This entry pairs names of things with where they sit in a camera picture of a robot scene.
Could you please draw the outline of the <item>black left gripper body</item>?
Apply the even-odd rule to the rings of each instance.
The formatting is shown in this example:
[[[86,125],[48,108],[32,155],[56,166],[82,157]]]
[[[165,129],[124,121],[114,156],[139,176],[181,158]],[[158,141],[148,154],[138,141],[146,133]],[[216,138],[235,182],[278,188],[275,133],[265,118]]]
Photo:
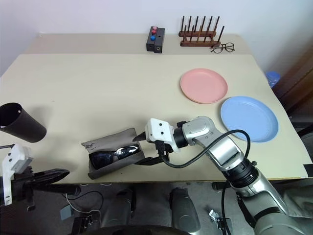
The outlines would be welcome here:
[[[27,166],[23,173],[14,174],[11,181],[12,201],[26,201],[27,211],[33,211],[36,206],[33,199],[33,189],[31,183],[34,177],[31,166]]]

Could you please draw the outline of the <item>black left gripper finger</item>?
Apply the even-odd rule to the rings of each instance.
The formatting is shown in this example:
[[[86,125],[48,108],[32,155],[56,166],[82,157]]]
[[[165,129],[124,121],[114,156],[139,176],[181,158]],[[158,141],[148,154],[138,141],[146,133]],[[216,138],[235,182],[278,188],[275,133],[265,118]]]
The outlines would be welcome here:
[[[68,195],[78,195],[81,192],[81,188],[79,185],[75,184],[49,184],[49,185],[41,185],[35,186],[34,190],[53,192],[59,194],[68,194]]]
[[[55,182],[65,178],[69,174],[70,174],[69,170],[58,169],[58,168],[46,170],[46,171],[41,171],[41,172],[34,174],[32,183],[34,183],[34,184],[52,184],[52,183],[55,183]]]

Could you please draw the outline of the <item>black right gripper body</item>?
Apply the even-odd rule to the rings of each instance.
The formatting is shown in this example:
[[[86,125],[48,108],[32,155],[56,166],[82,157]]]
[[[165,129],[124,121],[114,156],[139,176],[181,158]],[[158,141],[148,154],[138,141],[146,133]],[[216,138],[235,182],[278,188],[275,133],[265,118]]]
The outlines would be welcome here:
[[[163,141],[154,142],[158,156],[155,158],[157,162],[162,162],[164,159],[170,161],[169,154],[173,153],[173,149],[169,144],[164,143]]]

